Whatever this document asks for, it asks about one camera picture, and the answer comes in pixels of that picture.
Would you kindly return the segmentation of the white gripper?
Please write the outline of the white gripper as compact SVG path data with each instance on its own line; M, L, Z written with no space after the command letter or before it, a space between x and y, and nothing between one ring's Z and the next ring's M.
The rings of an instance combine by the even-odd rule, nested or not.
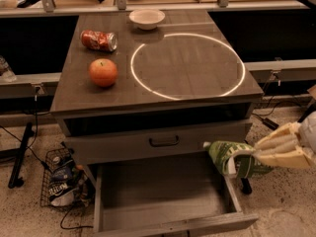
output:
M308 115L304 121L288 122L271 134L255 143L256 150L275 149L280 146L294 150L285 153L264 154L260 152L255 158L264 165L294 169L308 169L313 166L313 154L316 154L316 112Z

